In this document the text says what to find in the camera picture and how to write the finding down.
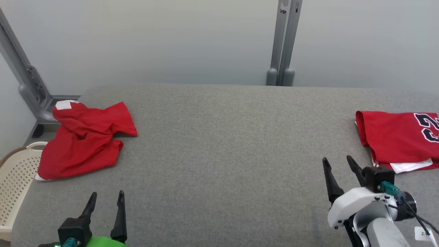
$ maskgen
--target red jersey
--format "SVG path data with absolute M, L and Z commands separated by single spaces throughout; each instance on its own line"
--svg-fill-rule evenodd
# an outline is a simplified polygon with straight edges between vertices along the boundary
M 113 135 L 122 132 L 137 136 L 123 102 L 95 109 L 75 101 L 62 101 L 57 102 L 53 116 L 61 126 L 43 149 L 37 179 L 77 176 L 114 166 L 123 143 L 113 140 Z
M 418 170 L 439 168 L 439 119 L 436 113 L 385 113 L 357 111 L 361 144 L 369 146 L 372 159 L 389 163 L 433 164 Z

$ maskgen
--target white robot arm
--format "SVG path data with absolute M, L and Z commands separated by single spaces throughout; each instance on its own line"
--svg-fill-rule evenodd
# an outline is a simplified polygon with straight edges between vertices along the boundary
M 416 215 L 416 201 L 393 185 L 395 173 L 392 170 L 361 169 L 351 156 L 347 156 L 347 160 L 361 187 L 344 193 L 332 174 L 331 165 L 323 158 L 328 198 L 332 203 L 327 218 L 329 226 L 335 229 L 344 226 L 353 247 L 408 247 L 393 222 L 416 217 L 426 229 Z

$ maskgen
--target white basket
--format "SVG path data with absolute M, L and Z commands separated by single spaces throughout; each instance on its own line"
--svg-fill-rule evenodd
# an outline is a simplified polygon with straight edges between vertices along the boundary
M 0 239 L 10 241 L 15 217 L 35 177 L 42 150 L 47 142 L 34 142 L 26 149 L 18 149 L 5 157 L 0 168 Z

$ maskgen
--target crumpled red shirt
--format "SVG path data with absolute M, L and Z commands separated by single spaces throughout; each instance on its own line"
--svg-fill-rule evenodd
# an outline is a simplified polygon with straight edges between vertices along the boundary
M 126 105 L 106 109 L 87 108 L 75 101 L 58 102 L 53 116 L 61 126 L 43 150 L 37 177 L 44 180 L 66 178 L 116 164 L 123 143 L 113 140 L 122 132 L 137 136 Z

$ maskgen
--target gray table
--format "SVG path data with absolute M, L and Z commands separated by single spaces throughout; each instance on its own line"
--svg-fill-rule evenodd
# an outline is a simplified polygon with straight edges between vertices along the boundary
M 330 229 L 325 156 L 345 190 L 358 187 L 346 155 L 370 165 L 355 111 L 437 112 L 437 96 L 359 88 L 143 84 L 99 87 L 80 101 L 105 108 L 124 101 L 139 136 L 115 167 L 34 181 L 14 225 L 12 246 L 57 240 L 66 217 L 97 191 L 91 229 L 109 236 L 120 189 L 128 246 L 349 246 Z M 439 226 L 439 170 L 396 176 L 418 212 Z M 415 220 L 398 222 L 412 246 Z

